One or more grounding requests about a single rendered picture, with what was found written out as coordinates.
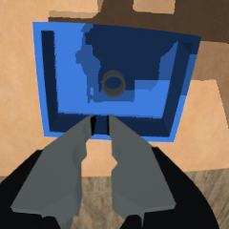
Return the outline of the blue open crate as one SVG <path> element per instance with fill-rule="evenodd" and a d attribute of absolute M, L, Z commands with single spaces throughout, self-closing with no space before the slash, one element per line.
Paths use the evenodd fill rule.
<path fill-rule="evenodd" d="M 201 36 L 64 22 L 32 22 L 32 29 L 44 136 L 60 137 L 96 115 L 90 139 L 111 140 L 111 114 L 148 142 L 175 141 Z M 111 70 L 126 84 L 117 97 L 101 88 Z"/>

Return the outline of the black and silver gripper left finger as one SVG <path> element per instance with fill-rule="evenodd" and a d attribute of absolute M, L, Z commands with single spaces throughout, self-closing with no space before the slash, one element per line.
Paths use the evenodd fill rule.
<path fill-rule="evenodd" d="M 55 217 L 61 229 L 72 228 L 82 199 L 82 161 L 95 122 L 95 115 L 85 117 L 0 183 L 0 229 L 40 229 L 43 217 Z"/>

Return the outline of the grey metal bushing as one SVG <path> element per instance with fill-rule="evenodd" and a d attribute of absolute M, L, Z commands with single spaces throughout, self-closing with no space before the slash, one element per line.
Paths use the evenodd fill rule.
<path fill-rule="evenodd" d="M 113 76 L 120 78 L 120 80 L 123 82 L 123 84 L 121 83 L 121 85 L 117 89 L 110 89 L 106 85 L 104 86 L 105 81 L 109 77 L 113 77 Z M 102 77 L 102 87 L 101 88 L 102 88 L 103 93 L 109 97 L 117 97 L 117 96 L 122 95 L 126 88 L 126 84 L 125 84 L 123 75 L 119 71 L 115 71 L 115 70 L 107 71 L 106 73 L 104 73 Z"/>

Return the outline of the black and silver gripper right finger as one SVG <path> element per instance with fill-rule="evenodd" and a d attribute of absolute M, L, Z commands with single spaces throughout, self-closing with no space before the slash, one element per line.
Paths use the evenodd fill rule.
<path fill-rule="evenodd" d="M 139 215 L 142 228 L 219 229 L 212 208 L 196 184 L 158 147 L 114 115 L 107 115 L 112 134 L 112 203 L 124 220 Z"/>

